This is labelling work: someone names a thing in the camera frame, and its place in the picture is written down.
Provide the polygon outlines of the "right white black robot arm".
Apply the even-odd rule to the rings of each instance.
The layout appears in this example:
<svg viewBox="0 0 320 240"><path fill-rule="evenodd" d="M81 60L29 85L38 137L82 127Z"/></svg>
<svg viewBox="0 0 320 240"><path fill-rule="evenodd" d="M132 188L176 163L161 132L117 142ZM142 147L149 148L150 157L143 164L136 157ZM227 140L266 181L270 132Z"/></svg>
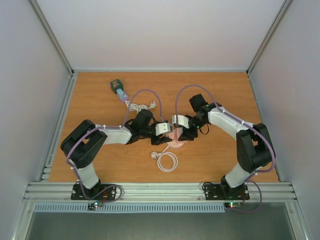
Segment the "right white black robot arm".
<svg viewBox="0 0 320 240"><path fill-rule="evenodd" d="M182 128L179 141L193 141L205 125L216 126L236 141L237 163L220 180L220 191L225 198L234 197L239 188L253 175L275 168L276 155L266 125L246 122L228 112L216 101L208 103L201 94L194 95L189 103L194 116L175 114L172 123Z"/></svg>

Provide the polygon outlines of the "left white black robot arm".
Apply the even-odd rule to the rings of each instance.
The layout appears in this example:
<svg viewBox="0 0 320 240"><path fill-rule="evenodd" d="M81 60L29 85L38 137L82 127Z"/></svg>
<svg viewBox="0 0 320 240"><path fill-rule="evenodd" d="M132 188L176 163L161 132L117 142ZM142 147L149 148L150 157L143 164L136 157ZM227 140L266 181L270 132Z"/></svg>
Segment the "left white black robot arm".
<svg viewBox="0 0 320 240"><path fill-rule="evenodd" d="M93 160L104 145L130 145L141 139L150 139L154 146L171 142L166 134L172 127L167 121L157 121L152 112L141 110L120 126L96 125L91 120L84 120L61 143L60 149L66 156L83 186L83 194L89 199L96 199L101 193Z"/></svg>

